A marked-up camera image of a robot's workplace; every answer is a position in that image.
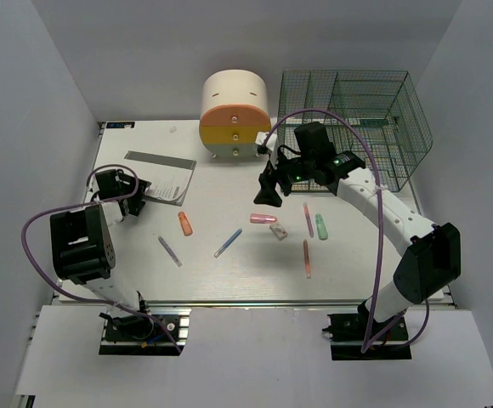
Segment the white paper booklet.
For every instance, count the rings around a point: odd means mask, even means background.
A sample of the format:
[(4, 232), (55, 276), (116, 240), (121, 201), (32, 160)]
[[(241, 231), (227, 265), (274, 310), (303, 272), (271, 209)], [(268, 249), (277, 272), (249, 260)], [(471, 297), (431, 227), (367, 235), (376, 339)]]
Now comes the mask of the white paper booklet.
[(126, 165), (150, 183), (144, 196), (154, 202), (181, 207), (196, 169), (196, 161), (130, 150)]

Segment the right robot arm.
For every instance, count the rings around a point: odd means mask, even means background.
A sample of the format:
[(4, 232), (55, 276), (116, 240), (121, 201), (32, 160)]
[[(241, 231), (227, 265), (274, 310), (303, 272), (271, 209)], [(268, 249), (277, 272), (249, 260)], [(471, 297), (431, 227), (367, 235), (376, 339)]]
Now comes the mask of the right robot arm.
[(420, 304), (459, 278), (462, 272), (461, 237), (451, 223), (438, 225), (409, 208), (376, 182), (376, 174), (350, 150), (339, 152), (326, 127), (311, 122), (294, 131), (297, 148), (272, 138), (258, 141), (257, 151), (269, 155), (260, 174), (258, 205), (280, 207), (292, 186), (314, 181), (352, 205), (376, 227), (382, 228), (400, 256), (392, 280), (359, 307), (358, 327), (370, 339), (379, 338), (389, 321), (410, 306)]

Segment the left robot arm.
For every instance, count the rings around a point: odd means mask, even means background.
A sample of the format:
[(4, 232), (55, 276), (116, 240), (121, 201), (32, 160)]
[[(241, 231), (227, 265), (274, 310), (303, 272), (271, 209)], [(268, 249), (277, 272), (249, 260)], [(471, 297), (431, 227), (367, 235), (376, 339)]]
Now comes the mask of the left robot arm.
[(93, 201), (78, 211), (50, 217), (53, 265), (56, 275), (108, 301), (103, 318), (134, 338), (147, 338), (154, 318), (139, 291), (113, 269), (116, 253), (110, 227), (128, 216), (137, 217), (145, 206), (150, 182), (135, 179), (121, 169), (97, 172)]

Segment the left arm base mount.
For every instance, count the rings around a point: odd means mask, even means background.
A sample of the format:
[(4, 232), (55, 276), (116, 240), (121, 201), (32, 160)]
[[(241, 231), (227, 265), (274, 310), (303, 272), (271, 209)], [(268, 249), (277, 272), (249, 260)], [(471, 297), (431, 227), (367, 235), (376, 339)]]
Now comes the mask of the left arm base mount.
[(169, 340), (164, 330), (152, 320), (141, 321), (138, 316), (128, 316), (123, 323), (111, 320), (106, 313), (99, 317), (105, 321), (99, 344), (99, 355), (114, 356), (179, 356), (185, 346), (189, 317), (181, 314), (156, 314), (180, 350)]

